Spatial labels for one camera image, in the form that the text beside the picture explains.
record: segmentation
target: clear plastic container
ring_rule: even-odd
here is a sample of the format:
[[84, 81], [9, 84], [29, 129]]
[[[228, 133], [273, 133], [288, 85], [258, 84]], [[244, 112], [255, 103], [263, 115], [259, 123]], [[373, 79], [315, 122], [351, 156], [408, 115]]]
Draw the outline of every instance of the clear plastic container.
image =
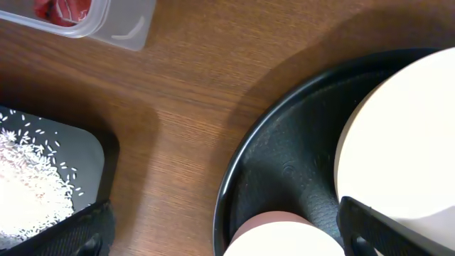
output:
[[[37, 16], [37, 1], [46, 0], [0, 0], [0, 19], [69, 38], [89, 36], [129, 50], [144, 47], [156, 3], [156, 0], [91, 0], [88, 10], [78, 10], [81, 18], [73, 16], [70, 21], [60, 17], [74, 25], [59, 26]], [[50, 1], [62, 2], [68, 7], [68, 1], [82, 0]], [[57, 12], [64, 16], [60, 9]]]

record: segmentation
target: rice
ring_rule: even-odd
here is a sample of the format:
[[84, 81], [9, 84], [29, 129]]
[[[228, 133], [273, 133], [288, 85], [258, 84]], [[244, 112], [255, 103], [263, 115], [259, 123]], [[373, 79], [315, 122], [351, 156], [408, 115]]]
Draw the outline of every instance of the rice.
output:
[[17, 144], [14, 132], [0, 133], [0, 250], [74, 213], [72, 186], [62, 180], [43, 150], [24, 137]]

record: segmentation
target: brown wooden surface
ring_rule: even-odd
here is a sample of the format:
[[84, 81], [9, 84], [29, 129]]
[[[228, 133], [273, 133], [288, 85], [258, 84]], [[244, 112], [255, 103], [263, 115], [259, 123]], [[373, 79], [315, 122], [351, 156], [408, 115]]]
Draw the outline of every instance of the brown wooden surface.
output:
[[330, 65], [420, 46], [455, 46], [453, 0], [158, 0], [137, 53], [0, 21], [0, 100], [118, 136], [111, 255], [211, 255], [218, 185], [258, 116]]

